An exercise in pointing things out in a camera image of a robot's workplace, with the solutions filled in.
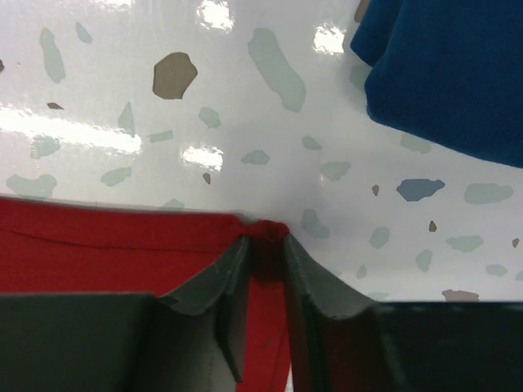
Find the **blue fabric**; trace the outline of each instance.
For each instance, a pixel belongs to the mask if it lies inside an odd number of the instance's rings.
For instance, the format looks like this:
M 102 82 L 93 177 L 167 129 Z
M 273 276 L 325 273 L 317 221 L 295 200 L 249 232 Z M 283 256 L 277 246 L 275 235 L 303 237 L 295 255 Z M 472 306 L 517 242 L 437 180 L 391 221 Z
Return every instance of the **blue fabric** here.
M 523 0 L 371 0 L 351 48 L 372 120 L 523 167 Z

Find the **red fabric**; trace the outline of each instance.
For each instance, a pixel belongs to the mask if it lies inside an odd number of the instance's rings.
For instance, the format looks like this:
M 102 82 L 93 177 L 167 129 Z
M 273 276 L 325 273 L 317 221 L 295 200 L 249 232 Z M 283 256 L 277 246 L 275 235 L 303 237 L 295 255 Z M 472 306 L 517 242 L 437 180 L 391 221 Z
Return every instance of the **red fabric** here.
M 117 212 L 0 198 L 0 292 L 170 292 L 241 234 L 254 239 L 244 382 L 281 392 L 290 366 L 279 249 L 287 226 L 220 214 Z

